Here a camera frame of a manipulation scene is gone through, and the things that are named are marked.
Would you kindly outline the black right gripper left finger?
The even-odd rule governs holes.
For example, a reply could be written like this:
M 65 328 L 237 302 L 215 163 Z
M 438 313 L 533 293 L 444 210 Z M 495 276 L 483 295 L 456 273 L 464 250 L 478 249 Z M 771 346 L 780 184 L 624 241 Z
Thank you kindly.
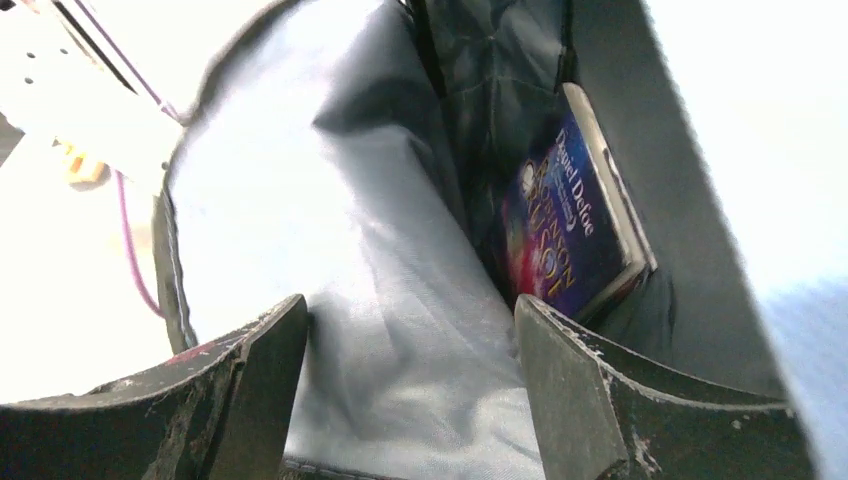
M 309 329 L 293 295 L 256 321 L 80 396 L 1 409 L 5 479 L 275 479 Z

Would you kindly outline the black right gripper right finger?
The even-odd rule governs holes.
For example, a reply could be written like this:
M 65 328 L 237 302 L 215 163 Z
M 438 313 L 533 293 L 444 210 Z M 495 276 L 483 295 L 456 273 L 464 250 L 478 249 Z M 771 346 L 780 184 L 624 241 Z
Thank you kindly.
M 790 407 L 684 374 L 523 295 L 515 306 L 549 479 L 811 479 Z

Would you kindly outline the Robinson Crusoe book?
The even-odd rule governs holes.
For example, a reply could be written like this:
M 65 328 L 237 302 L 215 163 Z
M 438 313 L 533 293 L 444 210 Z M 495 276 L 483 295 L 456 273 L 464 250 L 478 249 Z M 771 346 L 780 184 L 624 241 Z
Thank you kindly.
M 496 264 L 512 295 L 587 324 L 657 262 L 587 94 L 566 82 L 558 99 L 506 189 Z

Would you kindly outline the blue student backpack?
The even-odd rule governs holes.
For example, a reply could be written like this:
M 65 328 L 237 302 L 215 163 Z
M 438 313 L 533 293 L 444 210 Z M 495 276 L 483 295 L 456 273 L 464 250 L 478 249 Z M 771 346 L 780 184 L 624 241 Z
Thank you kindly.
M 786 403 L 847 475 L 843 1 L 283 1 L 211 70 L 157 213 L 173 346 L 292 294 L 284 464 L 549 479 L 496 264 L 506 189 L 579 85 L 656 269 L 584 324 Z

